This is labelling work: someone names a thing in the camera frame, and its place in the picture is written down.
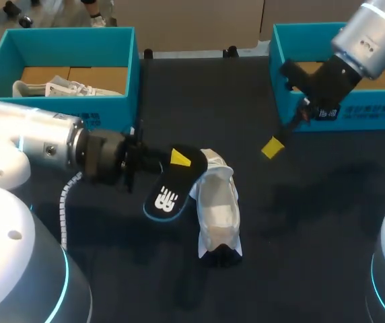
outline teal box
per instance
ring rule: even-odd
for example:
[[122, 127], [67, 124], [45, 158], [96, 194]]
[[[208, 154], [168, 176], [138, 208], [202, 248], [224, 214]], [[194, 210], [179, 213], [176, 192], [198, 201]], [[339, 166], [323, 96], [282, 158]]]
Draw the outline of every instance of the teal box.
[[[304, 95], [290, 91], [279, 68], [286, 59], [326, 61], [333, 54], [331, 40], [345, 23], [276, 24], [269, 49], [269, 73], [282, 123], [289, 122]], [[353, 90], [342, 102], [336, 120], [312, 120], [297, 131], [352, 131], [385, 129], [385, 89]]]
[[[12, 98], [24, 67], [128, 67], [123, 96]], [[0, 41], [0, 101], [84, 116], [89, 129], [129, 132], [137, 111], [140, 60], [134, 28], [7, 30]]]

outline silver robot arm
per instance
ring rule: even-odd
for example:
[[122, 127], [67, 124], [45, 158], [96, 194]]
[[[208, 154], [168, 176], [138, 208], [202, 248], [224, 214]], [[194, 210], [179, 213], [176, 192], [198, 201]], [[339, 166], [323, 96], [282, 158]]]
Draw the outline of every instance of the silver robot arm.
[[287, 59], [280, 72], [305, 94], [290, 127], [315, 118], [320, 110], [339, 109], [362, 78], [385, 70], [385, 0], [365, 2], [332, 39], [334, 54], [313, 74]]
[[385, 70], [385, 0], [363, 3], [332, 45], [360, 76], [379, 77]]
[[76, 168], [86, 132], [78, 117], [0, 102], [0, 137], [40, 164]]
[[116, 131], [89, 131], [82, 119], [0, 102], [0, 139], [11, 141], [31, 162], [81, 171], [114, 184], [126, 169], [127, 151], [136, 142]]

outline white shoe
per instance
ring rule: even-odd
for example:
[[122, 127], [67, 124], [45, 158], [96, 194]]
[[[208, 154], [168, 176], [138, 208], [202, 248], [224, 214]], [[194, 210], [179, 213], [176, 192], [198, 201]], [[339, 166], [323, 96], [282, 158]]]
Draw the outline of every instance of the white shoe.
[[201, 151], [207, 158], [207, 171], [190, 191], [190, 196], [197, 202], [200, 223], [199, 258], [208, 255], [208, 258], [218, 258], [212, 262], [232, 264], [242, 257], [234, 171], [213, 150]]
[[45, 84], [26, 84], [16, 81], [13, 84], [13, 97], [28, 96], [120, 96], [121, 94], [106, 89], [96, 89], [74, 81], [67, 81], [55, 76]]
[[91, 26], [94, 28], [106, 27], [106, 20], [102, 16], [91, 18]]

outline new balance logo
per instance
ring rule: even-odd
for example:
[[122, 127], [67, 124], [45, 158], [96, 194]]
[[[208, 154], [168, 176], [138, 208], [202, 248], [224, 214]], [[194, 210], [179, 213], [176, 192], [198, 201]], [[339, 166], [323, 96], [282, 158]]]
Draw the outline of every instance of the new balance logo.
[[155, 207], [164, 212], [171, 212], [174, 208], [174, 201], [178, 199], [178, 195], [169, 191], [166, 187], [161, 187], [161, 193], [155, 200]]

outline shoelace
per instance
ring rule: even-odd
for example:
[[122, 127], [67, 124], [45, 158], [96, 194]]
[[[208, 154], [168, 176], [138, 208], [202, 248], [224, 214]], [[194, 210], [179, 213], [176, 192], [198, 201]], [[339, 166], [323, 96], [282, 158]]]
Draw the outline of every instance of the shoelace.
[[71, 82], [69, 89], [72, 89], [75, 94], [81, 94], [84, 96], [95, 96], [97, 92], [97, 90], [92, 86], [85, 86], [84, 84], [80, 84], [78, 82]]

